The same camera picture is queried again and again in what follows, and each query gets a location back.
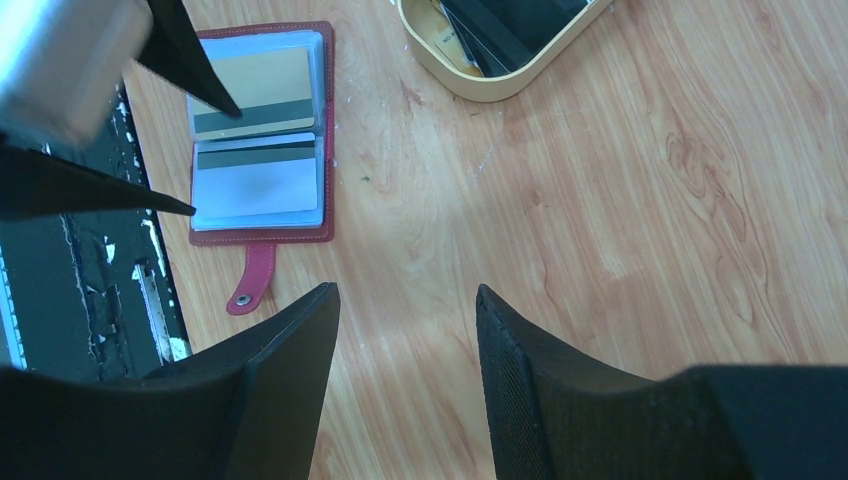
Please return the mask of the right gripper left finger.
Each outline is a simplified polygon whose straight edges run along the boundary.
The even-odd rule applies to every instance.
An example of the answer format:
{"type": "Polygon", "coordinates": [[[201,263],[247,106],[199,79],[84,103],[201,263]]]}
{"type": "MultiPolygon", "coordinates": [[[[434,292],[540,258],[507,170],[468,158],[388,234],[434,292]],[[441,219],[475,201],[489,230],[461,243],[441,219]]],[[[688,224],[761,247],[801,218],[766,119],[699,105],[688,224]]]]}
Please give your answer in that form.
{"type": "Polygon", "coordinates": [[[323,283],[274,316],[139,379],[3,368],[5,479],[305,479],[336,346],[323,283]]]}

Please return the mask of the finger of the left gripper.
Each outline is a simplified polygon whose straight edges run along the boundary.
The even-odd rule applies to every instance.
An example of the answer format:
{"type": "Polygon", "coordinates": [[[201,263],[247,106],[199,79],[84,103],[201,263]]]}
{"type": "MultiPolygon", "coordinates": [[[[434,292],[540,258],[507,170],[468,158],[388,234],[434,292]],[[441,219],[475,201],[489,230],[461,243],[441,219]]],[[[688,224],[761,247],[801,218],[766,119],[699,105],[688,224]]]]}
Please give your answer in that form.
{"type": "Polygon", "coordinates": [[[215,73],[180,0],[147,0],[149,36],[137,61],[173,86],[231,118],[241,110],[215,73]]]}
{"type": "Polygon", "coordinates": [[[66,213],[151,209],[192,216],[196,209],[152,191],[43,152],[1,146],[1,219],[66,213]]]}

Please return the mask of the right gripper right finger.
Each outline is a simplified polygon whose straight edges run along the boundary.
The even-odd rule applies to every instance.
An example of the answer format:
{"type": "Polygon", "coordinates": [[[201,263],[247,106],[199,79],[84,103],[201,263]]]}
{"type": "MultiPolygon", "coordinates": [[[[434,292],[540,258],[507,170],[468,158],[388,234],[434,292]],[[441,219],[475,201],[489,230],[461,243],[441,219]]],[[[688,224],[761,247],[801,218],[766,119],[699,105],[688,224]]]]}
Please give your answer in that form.
{"type": "Polygon", "coordinates": [[[500,479],[843,479],[847,371],[700,365],[651,381],[476,297],[500,479]]]}

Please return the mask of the gold striped credit card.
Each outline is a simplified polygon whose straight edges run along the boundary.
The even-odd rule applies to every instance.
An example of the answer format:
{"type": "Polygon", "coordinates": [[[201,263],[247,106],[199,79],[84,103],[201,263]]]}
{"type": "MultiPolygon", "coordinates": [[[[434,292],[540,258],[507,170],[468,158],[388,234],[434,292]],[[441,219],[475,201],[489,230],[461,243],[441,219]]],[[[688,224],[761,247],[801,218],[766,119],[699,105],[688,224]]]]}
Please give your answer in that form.
{"type": "Polygon", "coordinates": [[[304,47],[217,58],[215,73],[241,110],[231,118],[193,100],[199,141],[311,128],[315,124],[312,70],[304,47]]]}

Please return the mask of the grey striped credit card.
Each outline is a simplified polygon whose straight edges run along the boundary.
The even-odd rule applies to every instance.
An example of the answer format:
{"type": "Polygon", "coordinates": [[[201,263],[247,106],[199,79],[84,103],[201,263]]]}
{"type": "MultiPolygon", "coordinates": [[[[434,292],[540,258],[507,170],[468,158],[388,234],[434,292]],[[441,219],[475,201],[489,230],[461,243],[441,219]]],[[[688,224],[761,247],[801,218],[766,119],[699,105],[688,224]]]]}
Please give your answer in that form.
{"type": "Polygon", "coordinates": [[[195,146],[198,231],[314,227],[324,213],[325,152],[311,132],[195,146]]]}

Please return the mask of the red leather card holder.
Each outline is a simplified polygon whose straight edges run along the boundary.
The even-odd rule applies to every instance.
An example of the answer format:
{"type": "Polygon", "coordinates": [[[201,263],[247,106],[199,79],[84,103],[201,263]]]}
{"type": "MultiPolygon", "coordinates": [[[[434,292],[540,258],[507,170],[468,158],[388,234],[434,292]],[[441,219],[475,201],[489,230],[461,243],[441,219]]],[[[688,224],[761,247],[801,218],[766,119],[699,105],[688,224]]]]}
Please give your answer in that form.
{"type": "Polygon", "coordinates": [[[241,115],[188,102],[196,209],[189,240],[245,248],[226,306],[245,315],[271,285],[279,245],[334,236],[335,35],[316,21],[206,30],[199,38],[241,115]]]}

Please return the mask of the yellow oval tray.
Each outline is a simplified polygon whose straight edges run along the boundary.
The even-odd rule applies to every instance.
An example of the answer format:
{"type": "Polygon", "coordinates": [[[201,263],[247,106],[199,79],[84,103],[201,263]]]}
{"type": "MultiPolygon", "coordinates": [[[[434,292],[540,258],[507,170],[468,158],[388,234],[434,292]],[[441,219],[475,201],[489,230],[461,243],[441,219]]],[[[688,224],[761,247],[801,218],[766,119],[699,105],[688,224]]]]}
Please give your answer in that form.
{"type": "Polygon", "coordinates": [[[608,1],[399,1],[413,57],[453,94],[494,103],[523,90],[608,1]]]}

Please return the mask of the black credit card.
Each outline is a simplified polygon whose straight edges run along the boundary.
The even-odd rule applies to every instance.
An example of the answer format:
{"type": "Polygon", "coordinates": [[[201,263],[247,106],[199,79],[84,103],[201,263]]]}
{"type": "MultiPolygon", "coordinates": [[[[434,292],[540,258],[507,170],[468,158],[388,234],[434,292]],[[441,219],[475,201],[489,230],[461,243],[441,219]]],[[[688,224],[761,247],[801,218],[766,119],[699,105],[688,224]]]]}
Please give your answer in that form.
{"type": "Polygon", "coordinates": [[[440,10],[470,63],[494,78],[528,64],[588,5],[587,0],[447,0],[440,10]]]}

